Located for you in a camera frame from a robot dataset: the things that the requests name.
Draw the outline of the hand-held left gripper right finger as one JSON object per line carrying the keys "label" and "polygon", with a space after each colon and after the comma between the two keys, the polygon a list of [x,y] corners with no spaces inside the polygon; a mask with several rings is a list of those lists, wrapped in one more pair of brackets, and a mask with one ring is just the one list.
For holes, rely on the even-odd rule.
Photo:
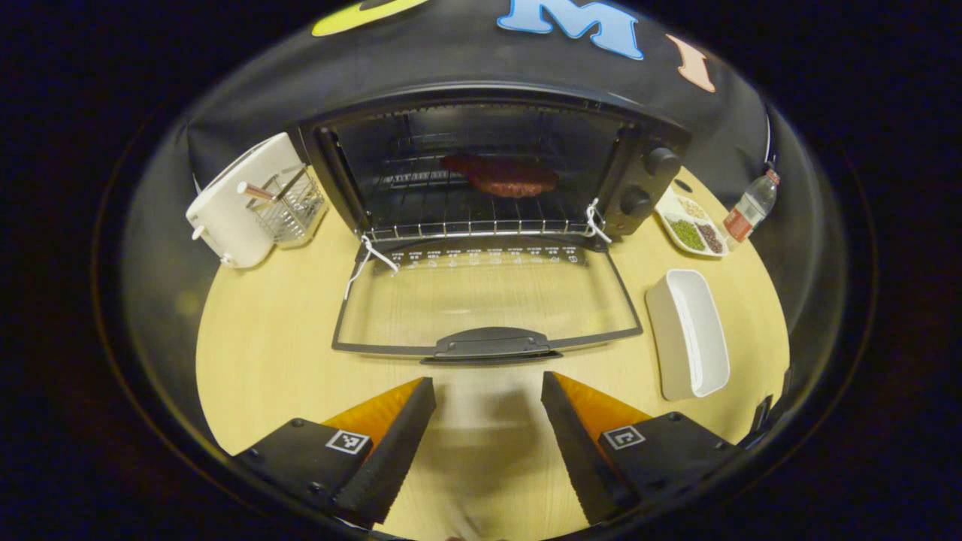
{"label": "hand-held left gripper right finger", "polygon": [[687,415],[649,415],[553,370],[540,402],[591,526],[694,495],[741,455]]}

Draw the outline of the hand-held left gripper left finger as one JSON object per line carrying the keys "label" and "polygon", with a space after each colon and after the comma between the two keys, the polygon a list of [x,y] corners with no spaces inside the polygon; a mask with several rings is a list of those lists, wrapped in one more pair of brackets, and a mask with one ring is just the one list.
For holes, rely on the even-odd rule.
{"label": "hand-held left gripper left finger", "polygon": [[293,418],[234,459],[310,508],[369,528],[382,524],[436,408],[419,377],[329,418]]}

